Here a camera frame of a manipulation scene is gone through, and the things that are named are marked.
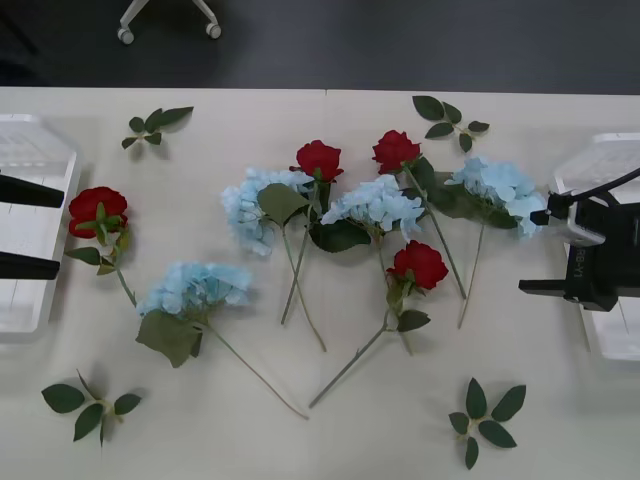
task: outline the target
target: loose leaf sprig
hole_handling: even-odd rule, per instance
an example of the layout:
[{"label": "loose leaf sprig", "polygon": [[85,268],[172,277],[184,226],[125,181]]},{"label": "loose leaf sprig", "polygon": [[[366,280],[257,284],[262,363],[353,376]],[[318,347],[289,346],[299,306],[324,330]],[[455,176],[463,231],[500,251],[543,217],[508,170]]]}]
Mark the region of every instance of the loose leaf sprig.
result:
[{"label": "loose leaf sprig", "polygon": [[129,120],[129,128],[136,134],[122,140],[122,148],[125,150],[138,140],[144,139],[151,145],[162,143],[162,129],[178,123],[193,111],[193,107],[171,108],[163,111],[161,108],[155,110],[146,120],[140,117],[133,117]]},{"label": "loose leaf sprig", "polygon": [[496,447],[515,448],[517,446],[513,437],[498,422],[511,420],[520,411],[526,393],[526,385],[511,388],[493,409],[491,415],[487,415],[487,399],[484,390],[475,378],[471,379],[467,389],[467,413],[449,414],[451,426],[460,434],[459,438],[466,439],[465,465],[469,470],[476,464],[479,453],[478,442],[471,436],[475,426],[478,427],[480,434]]},{"label": "loose leaf sprig", "polygon": [[[100,425],[100,446],[102,446],[104,442],[105,425],[109,419],[114,418],[119,423],[122,423],[122,416],[131,413],[131,411],[138,406],[142,398],[133,393],[126,393],[111,405],[89,387],[79,371],[78,377],[80,378],[82,386],[93,400],[92,403],[80,413],[80,416],[78,416],[76,420],[73,441],[76,442],[86,437]],[[45,388],[42,390],[42,396],[44,401],[47,402],[47,405],[56,413],[73,412],[87,401],[82,391],[63,383]]]},{"label": "loose leaf sprig", "polygon": [[460,110],[449,103],[441,103],[430,96],[414,96],[413,106],[422,118],[439,122],[429,129],[425,138],[442,138],[451,135],[454,130],[458,130],[458,144],[465,153],[471,150],[477,135],[489,129],[488,123],[476,120],[470,122],[466,128],[460,127],[459,124],[462,121]]}]

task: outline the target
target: blue hydrangea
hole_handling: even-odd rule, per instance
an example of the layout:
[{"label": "blue hydrangea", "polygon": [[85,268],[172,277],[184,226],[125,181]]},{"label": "blue hydrangea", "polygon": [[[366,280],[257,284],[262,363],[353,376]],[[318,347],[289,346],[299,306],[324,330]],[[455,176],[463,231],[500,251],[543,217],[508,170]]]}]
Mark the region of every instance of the blue hydrangea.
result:
[{"label": "blue hydrangea", "polygon": [[469,193],[505,208],[518,220],[521,236],[531,237],[539,229],[529,215],[544,209],[546,202],[535,190],[533,180],[512,163],[488,163],[483,157],[470,158],[445,184],[462,184]]},{"label": "blue hydrangea", "polygon": [[145,316],[152,310],[184,317],[188,312],[207,309],[219,302],[246,305],[251,273],[244,268],[215,263],[174,263],[164,279],[155,285],[137,311]]},{"label": "blue hydrangea", "polygon": [[258,193],[272,183],[282,183],[298,193],[309,191],[305,184],[313,178],[304,172],[265,171],[247,169],[247,179],[239,187],[228,187],[222,192],[222,204],[227,222],[240,246],[267,256],[273,245],[273,229],[264,224],[264,213],[258,205]]},{"label": "blue hydrangea", "polygon": [[420,198],[411,200],[402,195],[393,175],[381,175],[373,182],[361,183],[357,189],[332,202],[320,223],[327,225],[351,218],[389,232],[393,229],[393,223],[400,221],[402,236],[409,242],[412,231],[422,231],[416,224],[424,212],[421,205]]}]

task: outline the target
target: hydrangea flower cluster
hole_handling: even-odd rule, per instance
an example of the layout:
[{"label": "hydrangea flower cluster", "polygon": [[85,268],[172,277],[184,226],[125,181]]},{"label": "hydrangea flower cluster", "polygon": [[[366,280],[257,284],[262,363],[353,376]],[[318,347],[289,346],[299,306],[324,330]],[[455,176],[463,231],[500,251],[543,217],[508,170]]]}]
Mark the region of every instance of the hydrangea flower cluster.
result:
[{"label": "hydrangea flower cluster", "polygon": [[529,214],[542,210],[546,202],[535,190],[531,178],[512,163],[488,163],[483,157],[465,161],[461,170],[454,172],[445,185],[463,184],[469,193],[485,198],[496,207],[503,207],[518,220],[521,236],[531,237],[539,227]]},{"label": "hydrangea flower cluster", "polygon": [[250,283],[251,273],[244,268],[215,263],[174,263],[136,309],[142,317],[153,310],[182,317],[222,301],[246,305]]},{"label": "hydrangea flower cluster", "polygon": [[393,223],[399,220],[402,236],[409,242],[412,231],[422,231],[416,224],[424,212],[421,205],[420,198],[412,200],[402,195],[393,175],[381,175],[373,182],[361,183],[357,189],[344,194],[337,202],[332,202],[321,223],[327,225],[351,218],[389,232]]},{"label": "hydrangea flower cluster", "polygon": [[298,193],[307,193],[305,184],[313,177],[304,172],[266,171],[247,169],[247,179],[239,187],[227,187],[222,192],[222,204],[227,213],[227,222],[240,245],[258,255],[271,254],[273,229],[262,222],[264,212],[258,205],[258,193],[272,183],[282,183]]}]

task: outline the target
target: floor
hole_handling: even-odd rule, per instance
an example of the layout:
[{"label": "floor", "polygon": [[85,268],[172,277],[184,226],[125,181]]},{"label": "floor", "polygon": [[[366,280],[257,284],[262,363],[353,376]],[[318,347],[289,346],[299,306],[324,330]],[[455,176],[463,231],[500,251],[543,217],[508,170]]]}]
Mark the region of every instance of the floor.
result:
[{"label": "floor", "polygon": [[122,45],[129,0],[0,0],[0,82],[67,87],[640,93],[630,0],[152,0]]}]

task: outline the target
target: table surface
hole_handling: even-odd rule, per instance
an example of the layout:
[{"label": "table surface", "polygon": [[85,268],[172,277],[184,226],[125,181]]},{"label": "table surface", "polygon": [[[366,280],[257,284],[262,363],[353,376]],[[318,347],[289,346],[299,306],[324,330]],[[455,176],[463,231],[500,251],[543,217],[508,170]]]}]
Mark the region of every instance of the table surface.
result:
[{"label": "table surface", "polygon": [[[636,131],[640,98],[441,93],[467,119],[491,123],[475,153],[511,160],[540,185],[592,135]],[[177,260],[242,264],[255,275],[252,306],[215,318],[226,339],[300,409],[379,328],[384,287],[367,247],[329,255],[311,249],[302,285],[329,352],[321,353],[300,305],[279,316],[291,281],[284,249],[242,252],[229,235],[219,193],[245,168],[286,168],[304,143],[341,148],[334,196],[377,175],[371,146],[389,129],[420,140],[429,122],[410,93],[358,91],[0,89],[3,113],[42,115],[82,154],[80,188],[107,185],[128,199],[135,234],[125,275],[140,294]],[[123,151],[128,120],[158,107],[194,105],[188,124],[161,147]],[[464,157],[455,142],[423,141],[439,169]],[[469,281],[479,227],[441,219]],[[428,222],[420,240],[439,247]],[[299,245],[301,228],[292,229]],[[564,275],[557,240],[522,243],[489,231],[461,330],[449,276],[418,308],[432,322],[410,334],[410,358],[388,334],[310,411],[288,411],[224,346],[206,338],[179,370],[135,342],[139,320],[114,276],[63,261],[49,326],[30,346],[0,352],[3,478],[33,479],[628,479],[637,472],[640,383],[635,365],[590,353],[574,305],[528,296],[521,278]],[[70,240],[69,246],[82,242]],[[390,262],[401,240],[386,245]],[[117,396],[143,403],[100,449],[97,434],[72,443],[76,414],[57,415],[40,395],[79,368]],[[495,404],[527,385],[508,424],[518,448],[480,440],[471,473],[447,415],[464,408],[471,377]]]}]

